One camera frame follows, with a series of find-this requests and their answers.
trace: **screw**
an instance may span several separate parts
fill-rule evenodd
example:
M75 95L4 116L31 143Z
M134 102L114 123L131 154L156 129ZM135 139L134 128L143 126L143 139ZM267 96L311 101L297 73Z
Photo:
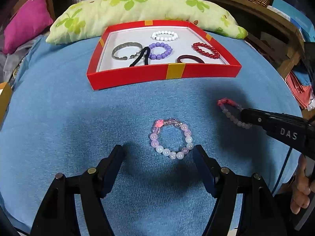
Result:
M256 179L260 180L260 179L261 179L261 176L260 176L260 175L258 175L257 173L255 173L255 174L254 174L254 178L256 178Z
M56 175L55 175L55 178L56 179L61 179L63 177L63 174L62 173L57 173Z
M88 169L88 173L89 173L89 174L94 174L95 172L96 172L96 168L93 168L93 167L92 167L92 168L89 168L89 169Z
M230 172L230 170L226 167L221 168L221 172L224 174L228 174Z

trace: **person's hand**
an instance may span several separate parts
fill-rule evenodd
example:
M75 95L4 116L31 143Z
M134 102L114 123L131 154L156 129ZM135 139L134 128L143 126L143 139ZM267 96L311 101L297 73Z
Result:
M294 214L300 212L300 209L307 208L310 204L310 198L308 195L315 192L315 181L311 184L308 177L305 176L306 159L303 154L299 157L299 163L296 169L296 180L293 182L292 191L293 195L291 198L291 211Z

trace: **bed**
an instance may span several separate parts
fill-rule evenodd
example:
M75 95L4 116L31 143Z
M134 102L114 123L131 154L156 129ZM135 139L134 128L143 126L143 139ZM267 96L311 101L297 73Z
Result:
M115 235L201 235L215 204L204 189L192 155L171 160L150 146L157 119L177 118L210 157L235 173L260 173L273 189L289 147L264 130L239 128L216 101L228 97L244 108L301 116L277 71L243 40L211 34L241 63L236 78L151 81L93 91L86 70L98 37L51 45L39 36L25 57L0 129L1 207L14 226L30 231L54 175L83 173L107 157L115 144L127 151L112 192L102 200ZM182 146L175 128L163 145ZM290 155L280 183L295 171ZM231 229L237 227L242 196ZM81 235L88 235L76 199Z

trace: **pillow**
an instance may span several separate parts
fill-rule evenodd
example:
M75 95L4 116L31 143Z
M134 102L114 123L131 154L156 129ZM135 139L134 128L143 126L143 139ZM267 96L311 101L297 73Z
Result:
M34 39L52 23L46 0L27 1L4 30L3 53L14 53L19 46Z
M101 36L110 25L142 20L183 20L204 30L243 39L247 31L215 3L203 0L85 0L51 26L46 42L70 43Z

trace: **magenta cushion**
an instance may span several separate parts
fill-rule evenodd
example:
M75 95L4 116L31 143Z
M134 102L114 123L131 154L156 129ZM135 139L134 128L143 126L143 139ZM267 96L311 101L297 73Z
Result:
M14 53L19 46L35 38L52 23L46 0L27 1L4 30L3 53Z

